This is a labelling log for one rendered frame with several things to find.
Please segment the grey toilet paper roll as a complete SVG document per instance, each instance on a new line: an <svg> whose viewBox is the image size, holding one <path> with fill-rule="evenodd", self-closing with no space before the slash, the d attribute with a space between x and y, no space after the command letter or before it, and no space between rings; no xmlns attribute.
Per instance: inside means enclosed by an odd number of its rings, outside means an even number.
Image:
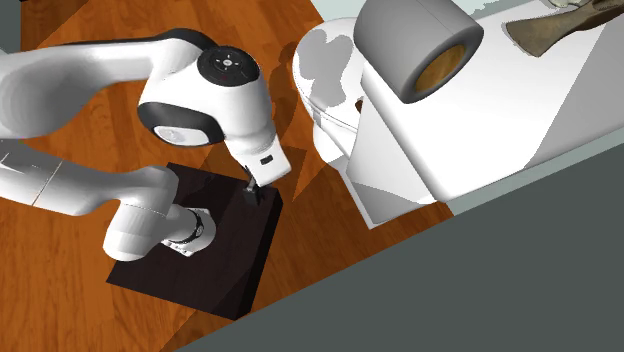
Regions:
<svg viewBox="0 0 624 352"><path fill-rule="evenodd" d="M468 63L484 29L452 0L366 0L354 43L399 100L415 103Z"/></svg>

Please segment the olive brown flared object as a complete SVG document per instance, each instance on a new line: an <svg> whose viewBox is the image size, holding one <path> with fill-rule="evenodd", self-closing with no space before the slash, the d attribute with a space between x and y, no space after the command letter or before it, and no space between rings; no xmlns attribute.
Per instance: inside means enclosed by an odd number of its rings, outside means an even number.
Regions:
<svg viewBox="0 0 624 352"><path fill-rule="evenodd" d="M557 8L573 6L574 9L504 24L510 39L534 57L541 57L570 34L591 30L624 14L624 0L548 1Z"/></svg>

